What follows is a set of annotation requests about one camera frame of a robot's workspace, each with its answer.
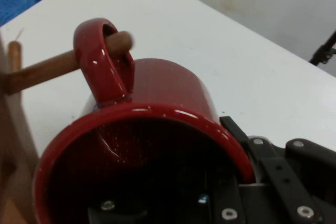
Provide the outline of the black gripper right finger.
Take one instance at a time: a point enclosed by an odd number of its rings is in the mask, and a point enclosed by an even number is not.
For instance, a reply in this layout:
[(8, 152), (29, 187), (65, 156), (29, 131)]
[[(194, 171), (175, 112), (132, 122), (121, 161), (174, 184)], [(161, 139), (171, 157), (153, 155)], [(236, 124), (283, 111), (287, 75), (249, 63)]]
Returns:
[(295, 138), (284, 148), (248, 137), (229, 116), (220, 118), (254, 165), (256, 182), (223, 182), (222, 223), (335, 223), (335, 152)]

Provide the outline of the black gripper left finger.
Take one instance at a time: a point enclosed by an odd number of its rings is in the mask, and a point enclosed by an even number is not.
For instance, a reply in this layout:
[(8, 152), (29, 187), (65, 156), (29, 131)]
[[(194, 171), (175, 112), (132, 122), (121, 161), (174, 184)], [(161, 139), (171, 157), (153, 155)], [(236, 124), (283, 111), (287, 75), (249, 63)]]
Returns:
[(148, 210), (136, 201), (106, 199), (88, 207), (89, 223), (145, 223)]

